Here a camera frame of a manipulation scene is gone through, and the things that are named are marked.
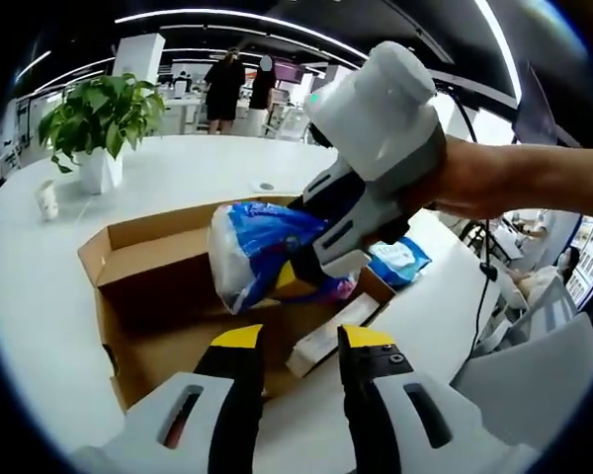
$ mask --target computer monitor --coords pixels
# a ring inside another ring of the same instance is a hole
[[[523,97],[512,130],[521,143],[557,145],[555,120],[541,81],[531,64],[520,74]]]

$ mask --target ceiling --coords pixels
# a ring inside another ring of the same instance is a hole
[[[517,66],[523,67],[529,61],[540,76],[556,121],[582,143],[592,144],[593,0],[560,0],[557,10],[546,0],[487,2]],[[115,24],[115,19],[128,15],[180,8],[230,9],[281,19],[340,40],[363,53],[369,53],[383,40],[395,40],[413,47],[431,69],[473,80],[510,96],[514,94],[501,51],[475,0],[91,0],[70,22],[62,21],[64,11],[49,13],[39,40],[28,60],[22,63],[28,64],[48,49],[52,54],[23,76],[16,93],[30,93],[60,74],[111,57],[121,38],[152,32],[160,32],[166,38],[166,48],[223,49],[239,45],[243,50],[269,53],[297,64],[322,58],[341,64],[363,62],[335,44],[249,18],[178,14]],[[299,41],[310,48],[233,30],[161,29],[175,25],[244,28]],[[181,57],[207,55],[171,52],[163,54],[162,61],[166,64]],[[481,104],[503,115],[514,115],[492,101],[482,100]]]

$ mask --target potted plant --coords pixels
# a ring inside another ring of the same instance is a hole
[[[50,161],[59,171],[72,171],[59,162],[58,153],[63,153],[78,167],[86,191],[101,194],[121,183],[124,143],[135,150],[147,133],[160,127],[164,110],[156,86],[133,74],[97,77],[79,84],[44,116],[40,145],[45,148],[50,141]]]

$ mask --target black cable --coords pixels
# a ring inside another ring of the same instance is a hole
[[[460,101],[459,97],[455,95],[455,93],[449,89],[441,90],[445,94],[448,94],[455,102],[455,105],[459,109],[460,114],[464,118],[466,122],[467,130],[470,134],[470,138],[474,143],[478,143],[476,139],[476,133],[474,133],[474,128],[472,127],[472,122],[470,118],[467,116],[466,109],[464,108],[464,104]],[[485,268],[490,268],[490,220],[485,219]],[[479,322],[481,319],[481,308],[483,307],[483,302],[485,301],[485,293],[487,292],[487,288],[490,285],[490,275],[489,272],[485,273],[485,285],[483,286],[483,291],[481,292],[481,299],[478,302],[478,308],[476,309],[476,317],[474,318],[474,337],[472,338],[472,343],[470,344],[470,351],[466,357],[466,361],[469,361],[472,357],[472,353],[474,352],[474,346],[476,345],[476,340],[478,339],[479,333]]]

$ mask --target paper cup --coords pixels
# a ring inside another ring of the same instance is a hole
[[[48,180],[36,191],[36,201],[44,220],[53,220],[59,215],[53,180]]]

